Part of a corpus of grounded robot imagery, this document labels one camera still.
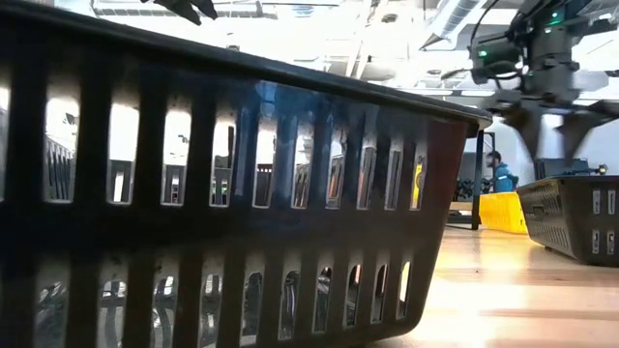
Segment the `dark gray basket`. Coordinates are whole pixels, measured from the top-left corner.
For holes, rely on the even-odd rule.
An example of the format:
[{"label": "dark gray basket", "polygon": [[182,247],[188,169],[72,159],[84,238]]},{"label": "dark gray basket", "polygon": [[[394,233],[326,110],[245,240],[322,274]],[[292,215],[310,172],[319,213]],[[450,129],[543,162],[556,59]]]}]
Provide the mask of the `dark gray basket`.
[{"label": "dark gray basket", "polygon": [[619,177],[566,176],[517,189],[529,236],[581,263],[619,266]]},{"label": "dark gray basket", "polygon": [[[0,139],[1,347],[314,348],[417,325],[464,140],[487,115],[16,1],[0,3],[0,29],[0,83],[11,87]],[[55,93],[80,104],[69,200],[42,194],[45,105]],[[108,158],[112,102],[140,110],[135,163]],[[223,104],[237,134],[228,172],[212,161]],[[186,167],[162,162],[171,107],[191,112]],[[267,114],[278,124],[275,165],[258,168],[269,189],[257,208],[256,138]],[[301,121],[313,125],[314,145],[295,177]],[[338,159],[335,130],[346,133]],[[333,163],[337,199],[327,195]],[[421,204],[411,206],[418,164]],[[184,178],[168,187],[171,170]],[[112,171],[133,175],[118,188],[120,204],[109,199]]]}]

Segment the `person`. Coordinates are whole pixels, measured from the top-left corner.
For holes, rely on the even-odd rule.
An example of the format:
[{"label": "person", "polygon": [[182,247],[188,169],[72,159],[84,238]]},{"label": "person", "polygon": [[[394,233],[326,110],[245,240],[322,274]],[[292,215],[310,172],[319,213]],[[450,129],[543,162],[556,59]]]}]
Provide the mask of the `person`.
[{"label": "person", "polygon": [[498,151],[493,151],[487,154],[487,163],[489,168],[495,168],[494,171],[494,192],[510,192],[516,189],[518,176],[510,172],[507,164],[501,159],[501,154]]}]

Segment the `ceiling light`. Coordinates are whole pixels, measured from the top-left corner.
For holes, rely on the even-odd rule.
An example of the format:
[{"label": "ceiling light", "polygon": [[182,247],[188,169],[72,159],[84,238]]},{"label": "ceiling light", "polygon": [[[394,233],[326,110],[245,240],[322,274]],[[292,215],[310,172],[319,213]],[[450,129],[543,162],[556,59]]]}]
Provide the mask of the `ceiling light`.
[{"label": "ceiling light", "polygon": [[0,108],[9,108],[9,89],[0,87]]},{"label": "ceiling light", "polygon": [[446,90],[417,90],[411,89],[407,90],[407,92],[422,95],[422,96],[450,96],[454,91],[446,91]]},{"label": "ceiling light", "polygon": [[393,23],[396,20],[398,20],[398,15],[397,14],[385,14],[383,16],[382,22],[383,23]]},{"label": "ceiling light", "polygon": [[575,105],[582,105],[582,106],[589,106],[593,103],[595,103],[597,101],[592,101],[592,100],[575,100],[574,104]]},{"label": "ceiling light", "polygon": [[494,91],[462,91],[460,94],[464,97],[489,97],[494,95]]}]

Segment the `ventilation duct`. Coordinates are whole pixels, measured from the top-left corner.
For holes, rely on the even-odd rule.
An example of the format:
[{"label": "ventilation duct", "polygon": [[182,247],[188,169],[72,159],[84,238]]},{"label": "ventilation duct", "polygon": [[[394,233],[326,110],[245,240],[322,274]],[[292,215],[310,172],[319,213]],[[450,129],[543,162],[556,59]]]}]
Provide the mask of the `ventilation duct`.
[{"label": "ventilation duct", "polygon": [[[153,17],[163,17],[163,16],[178,16],[172,11],[166,10],[162,8],[161,10],[134,10],[134,9],[106,9],[106,8],[95,8],[95,15],[115,15],[115,16],[153,16]],[[205,14],[199,13],[198,17],[204,18]],[[218,17],[230,17],[230,18],[266,18],[266,19],[278,19],[276,14],[268,14],[263,11],[251,11],[251,10],[235,10],[235,11],[217,11]]]},{"label": "ventilation duct", "polygon": [[436,15],[427,26],[430,37],[421,49],[457,36],[467,23],[465,19],[475,10],[479,10],[485,2],[486,0],[441,0]]},{"label": "ventilation duct", "polygon": [[617,0],[592,0],[578,15],[586,15],[591,21],[607,19],[614,23],[619,20],[619,3]]}]

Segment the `table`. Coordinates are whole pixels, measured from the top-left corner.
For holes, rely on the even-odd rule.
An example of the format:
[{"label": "table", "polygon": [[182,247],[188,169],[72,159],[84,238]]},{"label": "table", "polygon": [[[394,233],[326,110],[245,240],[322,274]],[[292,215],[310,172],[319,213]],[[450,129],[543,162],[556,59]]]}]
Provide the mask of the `table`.
[{"label": "table", "polygon": [[619,347],[619,269],[527,236],[448,228],[420,325],[367,348]]}]

